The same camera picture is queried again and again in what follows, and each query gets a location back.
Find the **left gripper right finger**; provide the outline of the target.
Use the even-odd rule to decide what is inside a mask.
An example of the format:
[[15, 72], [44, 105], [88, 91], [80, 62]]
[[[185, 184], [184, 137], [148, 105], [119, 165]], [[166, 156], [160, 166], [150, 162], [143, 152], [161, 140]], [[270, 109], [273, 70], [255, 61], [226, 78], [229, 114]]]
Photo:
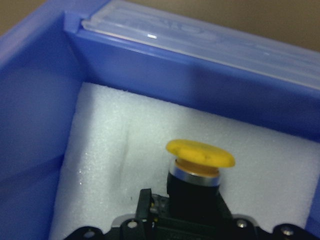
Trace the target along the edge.
[[262, 229], [254, 219], [245, 215], [232, 215], [221, 195], [218, 196], [223, 213], [227, 218], [218, 229], [218, 240], [318, 240], [319, 237], [309, 231], [291, 224], [282, 223], [273, 227], [271, 232]]

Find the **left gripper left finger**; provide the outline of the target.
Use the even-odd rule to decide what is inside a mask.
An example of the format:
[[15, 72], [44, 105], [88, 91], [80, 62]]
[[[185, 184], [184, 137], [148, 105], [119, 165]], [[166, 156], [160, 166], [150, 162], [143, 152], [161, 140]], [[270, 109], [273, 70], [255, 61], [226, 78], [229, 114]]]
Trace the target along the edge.
[[82, 226], [66, 237], [67, 240], [147, 240], [152, 235], [152, 191], [142, 189], [135, 213], [116, 217], [110, 230], [104, 233], [97, 227]]

